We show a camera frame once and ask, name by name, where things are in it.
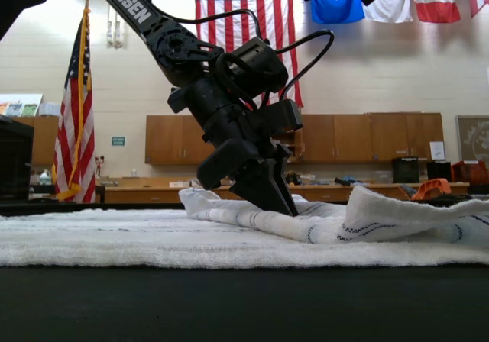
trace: black monitor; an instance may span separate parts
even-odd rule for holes
[[[34,128],[0,115],[0,202],[29,199]]]

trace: american flag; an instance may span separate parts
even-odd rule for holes
[[[222,12],[248,8],[260,22],[263,38],[270,41],[274,49],[280,49],[296,40],[293,19],[293,0],[196,0],[196,18],[205,18]],[[248,15],[234,15],[197,25],[197,37],[232,52],[255,37],[253,21]],[[295,50],[279,55],[287,68],[289,79],[297,75],[297,54]],[[299,83],[287,93],[287,98],[295,100],[302,107]],[[278,94],[270,96],[276,102]]]
[[[54,154],[56,194],[63,201],[95,201],[95,131],[89,34],[87,0],[66,76]]]

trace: blue flag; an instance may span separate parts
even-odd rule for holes
[[[365,17],[361,0],[312,0],[313,21],[318,24],[354,23]]]

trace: black table surface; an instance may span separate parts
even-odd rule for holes
[[[472,340],[489,272],[0,269],[2,341]]]

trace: orange object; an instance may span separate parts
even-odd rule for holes
[[[411,196],[411,201],[419,201],[422,199],[430,199],[431,193],[434,190],[438,190],[438,195],[450,195],[452,194],[452,189],[450,188],[450,183],[445,178],[432,179],[428,182],[424,182],[418,189],[415,195]]]

